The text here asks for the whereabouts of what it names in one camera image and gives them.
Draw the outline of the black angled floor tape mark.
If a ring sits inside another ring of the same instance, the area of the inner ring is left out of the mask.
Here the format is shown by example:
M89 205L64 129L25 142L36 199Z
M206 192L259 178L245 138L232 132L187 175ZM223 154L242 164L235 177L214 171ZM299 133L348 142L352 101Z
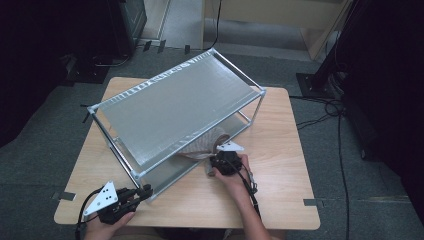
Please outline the black angled floor tape mark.
M83 121L82 121L82 123L86 123L87 122L87 120L88 120L88 118L90 117L90 115L91 115L91 113L90 113L90 105L87 105L87 104L80 104L80 107L82 107L82 108L84 108L87 112L86 112L86 115L85 115L85 117L84 117L84 119L83 119Z

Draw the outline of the silver two-tier shelf rack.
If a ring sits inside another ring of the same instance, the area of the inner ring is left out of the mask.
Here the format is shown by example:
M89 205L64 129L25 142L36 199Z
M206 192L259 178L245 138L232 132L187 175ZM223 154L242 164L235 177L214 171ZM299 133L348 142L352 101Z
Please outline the silver two-tier shelf rack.
M178 153L220 127L249 128L266 90L215 49L88 108L132 182L158 196L201 162Z

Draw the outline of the beige fluffy cloth brown trim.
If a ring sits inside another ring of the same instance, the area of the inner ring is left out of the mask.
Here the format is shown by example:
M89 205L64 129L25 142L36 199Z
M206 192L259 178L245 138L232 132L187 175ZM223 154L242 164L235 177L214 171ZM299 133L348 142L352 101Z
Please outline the beige fluffy cloth brown trim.
M215 127L178 152L178 155L190 159L205 159L217 153L217 147L230 138L221 127Z

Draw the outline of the black metal stand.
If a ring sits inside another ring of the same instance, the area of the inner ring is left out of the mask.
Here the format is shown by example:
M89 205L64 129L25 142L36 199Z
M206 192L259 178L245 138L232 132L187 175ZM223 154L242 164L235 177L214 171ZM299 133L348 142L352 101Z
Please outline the black metal stand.
M296 79L301 93L310 98L333 98L329 77L346 67L342 61L340 48L347 42L352 32L352 21L357 13L357 5L361 0L342 0L342 8L326 35L326 40L336 32L331 50L326 54L321 66L314 74L297 73Z

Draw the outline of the black cabinet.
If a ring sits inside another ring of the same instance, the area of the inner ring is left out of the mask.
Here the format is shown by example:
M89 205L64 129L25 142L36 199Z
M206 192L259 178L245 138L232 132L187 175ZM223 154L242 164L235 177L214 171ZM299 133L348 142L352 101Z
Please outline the black cabinet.
M117 51L131 57L147 22L144 0L107 0Z

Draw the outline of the person's left hand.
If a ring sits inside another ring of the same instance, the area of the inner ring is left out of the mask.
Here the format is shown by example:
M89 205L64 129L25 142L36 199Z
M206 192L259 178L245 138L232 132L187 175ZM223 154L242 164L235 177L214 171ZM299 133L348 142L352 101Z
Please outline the person's left hand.
M84 240L111 240L114 234L126 226L134 216L134 212L129 212L113 225L102 223L98 219L92 220L87 224Z

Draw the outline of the black flat stand base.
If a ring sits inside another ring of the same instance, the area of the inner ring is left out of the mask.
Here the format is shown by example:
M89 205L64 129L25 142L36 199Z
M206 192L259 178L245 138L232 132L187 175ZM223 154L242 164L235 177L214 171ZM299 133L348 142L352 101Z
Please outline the black flat stand base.
M95 56L88 60L79 60L74 55L66 55L61 59L67 76L65 83L102 84L112 64L112 60L104 56Z

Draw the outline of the person's right hand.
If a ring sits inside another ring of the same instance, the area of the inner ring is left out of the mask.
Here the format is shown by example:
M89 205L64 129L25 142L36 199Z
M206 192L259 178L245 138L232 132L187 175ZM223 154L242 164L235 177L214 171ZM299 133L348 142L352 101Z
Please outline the person's right hand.
M243 164L239 174L224 176L218 169L213 167L213 176L223 183L227 189L227 192L236 203L250 203L250 194L248 193L248 190L243 182L243 180L246 180L247 183L250 183L251 169L249 166L248 156L246 154L239 154L239 157L241 158L241 162Z

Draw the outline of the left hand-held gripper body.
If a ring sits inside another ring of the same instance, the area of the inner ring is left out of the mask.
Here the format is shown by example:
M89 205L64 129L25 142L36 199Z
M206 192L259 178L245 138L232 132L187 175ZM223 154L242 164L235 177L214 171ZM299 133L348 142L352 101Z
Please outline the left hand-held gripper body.
M134 197L135 189L116 190L112 181L96 190L95 194L94 200L82 212L86 222L92 220L94 214L102 223L113 225L127 213L135 212L138 206L138 200Z

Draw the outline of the person's left leg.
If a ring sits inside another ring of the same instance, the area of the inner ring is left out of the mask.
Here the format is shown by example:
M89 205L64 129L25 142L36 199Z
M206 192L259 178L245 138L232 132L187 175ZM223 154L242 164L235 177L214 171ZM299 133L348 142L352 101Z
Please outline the person's left leg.
M118 230L111 240L163 240L159 234L150 227L124 227Z

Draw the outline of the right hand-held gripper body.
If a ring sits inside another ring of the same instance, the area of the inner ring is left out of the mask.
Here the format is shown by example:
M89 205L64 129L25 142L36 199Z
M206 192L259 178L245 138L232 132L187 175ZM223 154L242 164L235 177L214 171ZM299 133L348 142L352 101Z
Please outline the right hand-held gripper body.
M216 147L217 152L210 158L212 167L219 170L224 176L234 175L243 166L238 151L244 148L233 141L223 143Z

